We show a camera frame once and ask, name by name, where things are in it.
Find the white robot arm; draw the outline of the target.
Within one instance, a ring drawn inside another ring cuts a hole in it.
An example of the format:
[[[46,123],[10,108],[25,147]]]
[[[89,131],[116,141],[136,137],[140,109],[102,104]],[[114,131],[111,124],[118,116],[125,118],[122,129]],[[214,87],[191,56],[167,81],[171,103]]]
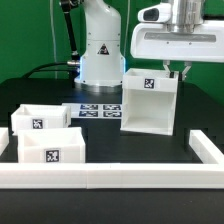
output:
[[[138,12],[130,51],[134,58],[172,61],[224,62],[224,16],[205,15],[205,0],[161,0]],[[60,0],[70,38],[72,59],[79,62],[76,80],[88,87],[114,87],[125,72],[120,52],[121,16],[104,0]],[[70,11],[83,7],[86,50],[77,52]]]

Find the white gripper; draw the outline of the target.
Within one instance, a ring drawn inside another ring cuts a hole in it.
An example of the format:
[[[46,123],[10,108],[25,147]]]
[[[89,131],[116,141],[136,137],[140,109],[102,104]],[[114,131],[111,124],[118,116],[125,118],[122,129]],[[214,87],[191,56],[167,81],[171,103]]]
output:
[[[170,61],[185,61],[184,81],[192,62],[224,62],[224,21],[205,20],[205,0],[161,0],[138,12],[139,24],[131,39],[134,58],[164,60],[174,78]]]

